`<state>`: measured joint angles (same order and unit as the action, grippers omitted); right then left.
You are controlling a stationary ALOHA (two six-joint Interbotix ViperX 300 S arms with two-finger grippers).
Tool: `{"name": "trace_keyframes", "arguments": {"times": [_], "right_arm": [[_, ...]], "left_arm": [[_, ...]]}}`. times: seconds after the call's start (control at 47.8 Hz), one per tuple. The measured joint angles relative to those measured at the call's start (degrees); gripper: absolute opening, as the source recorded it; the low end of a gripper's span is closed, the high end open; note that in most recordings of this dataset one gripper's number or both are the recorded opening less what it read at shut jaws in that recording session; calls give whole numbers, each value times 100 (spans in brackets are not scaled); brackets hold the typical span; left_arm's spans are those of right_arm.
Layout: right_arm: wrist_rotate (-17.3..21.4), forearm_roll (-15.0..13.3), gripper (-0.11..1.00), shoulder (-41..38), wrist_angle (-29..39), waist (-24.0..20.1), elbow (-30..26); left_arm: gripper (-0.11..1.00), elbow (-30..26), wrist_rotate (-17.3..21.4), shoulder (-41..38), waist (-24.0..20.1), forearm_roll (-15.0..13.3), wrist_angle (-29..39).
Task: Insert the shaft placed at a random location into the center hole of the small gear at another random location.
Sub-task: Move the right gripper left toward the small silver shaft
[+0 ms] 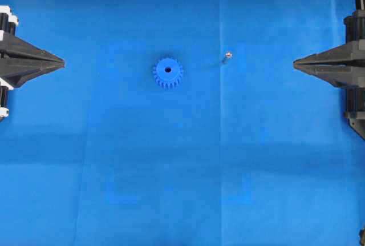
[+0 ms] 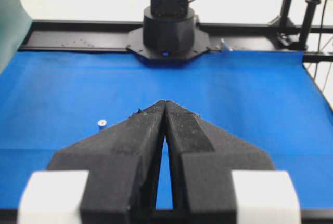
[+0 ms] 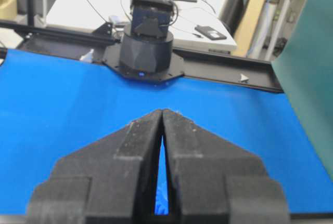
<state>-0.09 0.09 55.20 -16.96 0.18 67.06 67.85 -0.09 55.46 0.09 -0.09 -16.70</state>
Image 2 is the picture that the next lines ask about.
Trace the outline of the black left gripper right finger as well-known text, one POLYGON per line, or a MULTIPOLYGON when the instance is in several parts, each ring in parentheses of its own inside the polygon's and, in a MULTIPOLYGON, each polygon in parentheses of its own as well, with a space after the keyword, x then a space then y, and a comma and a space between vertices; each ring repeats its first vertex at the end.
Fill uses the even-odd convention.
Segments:
POLYGON ((262 149, 167 101, 166 140, 174 207, 190 213, 232 213, 232 170, 274 170, 262 149))

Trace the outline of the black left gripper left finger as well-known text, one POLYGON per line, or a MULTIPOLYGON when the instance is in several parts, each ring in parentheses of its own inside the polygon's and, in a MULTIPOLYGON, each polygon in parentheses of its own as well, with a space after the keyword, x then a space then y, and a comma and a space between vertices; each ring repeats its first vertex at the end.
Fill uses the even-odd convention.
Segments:
POLYGON ((164 142, 166 102, 57 151, 48 170, 89 172, 83 223, 130 223, 135 209, 154 209, 164 142))

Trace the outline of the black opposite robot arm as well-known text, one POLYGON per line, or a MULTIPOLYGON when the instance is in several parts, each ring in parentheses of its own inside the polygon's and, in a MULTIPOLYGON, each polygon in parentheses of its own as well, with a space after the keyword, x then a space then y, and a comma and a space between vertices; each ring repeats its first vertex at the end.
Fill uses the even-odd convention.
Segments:
MULTIPOLYGON (((151 0, 129 48, 173 63, 209 50, 191 1, 151 0)), ((88 173, 81 223, 235 223, 232 170, 275 167, 263 150, 161 100, 58 151, 47 169, 88 173)))

